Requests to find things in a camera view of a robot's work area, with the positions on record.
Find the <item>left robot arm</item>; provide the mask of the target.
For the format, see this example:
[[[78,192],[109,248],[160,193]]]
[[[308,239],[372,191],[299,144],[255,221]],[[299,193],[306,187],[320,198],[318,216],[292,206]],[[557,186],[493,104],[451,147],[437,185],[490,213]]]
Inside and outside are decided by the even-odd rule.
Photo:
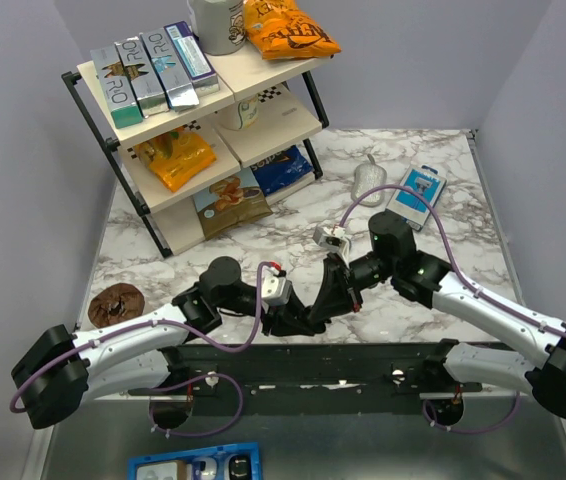
[[[214,259],[188,290],[136,319],[71,333],[45,330],[11,371],[16,391],[9,402],[35,429],[60,423],[89,400],[115,392],[150,389],[177,393],[183,368],[164,349],[201,339],[226,353],[246,350],[258,334],[314,336],[326,330],[294,292],[282,268],[258,265],[257,283],[242,279],[239,262]]]

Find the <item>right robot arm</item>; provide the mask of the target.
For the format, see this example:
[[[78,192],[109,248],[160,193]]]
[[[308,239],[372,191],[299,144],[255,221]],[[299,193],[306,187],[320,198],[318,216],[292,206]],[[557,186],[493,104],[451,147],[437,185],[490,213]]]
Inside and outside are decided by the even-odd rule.
[[[532,396],[566,419],[566,322],[530,310],[484,289],[452,265],[418,250],[413,230],[384,211],[368,222],[371,251],[350,259],[344,227],[318,227],[314,242],[327,250],[323,280],[309,313],[312,323],[354,313],[362,293],[389,283],[403,298],[466,321],[505,349],[444,341],[423,367],[423,379],[443,392],[456,383],[480,383]]]

